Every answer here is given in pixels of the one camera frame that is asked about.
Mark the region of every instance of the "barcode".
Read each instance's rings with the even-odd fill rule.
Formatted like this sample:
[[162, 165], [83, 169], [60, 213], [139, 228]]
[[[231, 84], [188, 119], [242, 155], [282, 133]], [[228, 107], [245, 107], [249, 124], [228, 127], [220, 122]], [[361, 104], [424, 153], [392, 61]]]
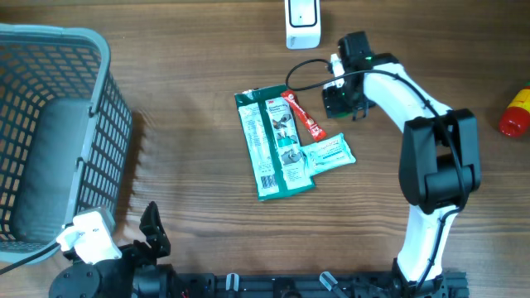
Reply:
[[262, 177], [262, 185], [264, 189], [267, 189], [269, 187], [277, 186], [278, 183], [276, 183], [274, 175], [268, 175]]

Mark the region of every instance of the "plastic basket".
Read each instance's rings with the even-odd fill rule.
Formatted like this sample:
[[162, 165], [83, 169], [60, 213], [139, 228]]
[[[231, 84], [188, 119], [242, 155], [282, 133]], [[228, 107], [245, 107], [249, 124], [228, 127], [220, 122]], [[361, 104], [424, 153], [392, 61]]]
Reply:
[[0, 262], [47, 248], [79, 211], [114, 214], [132, 117], [109, 65], [95, 31], [0, 24]]

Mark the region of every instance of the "wood grain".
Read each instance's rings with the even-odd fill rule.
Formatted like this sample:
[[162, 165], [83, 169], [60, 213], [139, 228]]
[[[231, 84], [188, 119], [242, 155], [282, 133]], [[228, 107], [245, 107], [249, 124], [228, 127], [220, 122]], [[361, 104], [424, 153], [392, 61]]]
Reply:
[[[478, 119], [482, 185], [455, 221], [445, 268], [467, 271], [473, 297], [530, 291], [530, 132], [512, 140], [497, 122], [530, 69], [530, 2], [322, 3], [314, 50], [285, 47], [282, 2], [10, 7], [0, 22], [90, 27], [112, 49], [111, 70], [134, 111], [117, 211], [118, 244], [154, 200], [172, 242], [161, 262], [179, 272], [318, 273], [387, 270], [402, 246], [407, 202], [398, 184], [401, 133], [378, 108], [357, 123], [325, 119], [320, 90], [301, 104], [358, 158], [315, 178], [314, 190], [258, 203], [234, 93], [280, 84], [310, 58], [328, 58], [365, 30], [425, 90]], [[329, 78], [309, 66], [293, 84]], [[311, 137], [300, 130], [305, 144]], [[47, 296], [60, 254], [0, 278], [0, 296]]]

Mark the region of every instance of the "yellow and red bottle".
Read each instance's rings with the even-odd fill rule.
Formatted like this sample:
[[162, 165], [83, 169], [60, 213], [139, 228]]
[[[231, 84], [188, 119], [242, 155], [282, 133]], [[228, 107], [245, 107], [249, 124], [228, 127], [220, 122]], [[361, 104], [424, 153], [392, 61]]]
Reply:
[[500, 132], [509, 137], [521, 137], [530, 126], [530, 82], [519, 91], [506, 108], [499, 122]]

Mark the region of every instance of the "light blue packet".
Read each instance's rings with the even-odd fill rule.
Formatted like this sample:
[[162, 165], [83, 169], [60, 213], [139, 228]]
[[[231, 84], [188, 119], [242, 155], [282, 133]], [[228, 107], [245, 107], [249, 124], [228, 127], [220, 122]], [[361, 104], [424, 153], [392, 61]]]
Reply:
[[342, 132], [327, 140], [303, 146], [301, 151], [306, 156], [309, 176], [335, 169], [337, 166], [353, 164], [356, 161]]

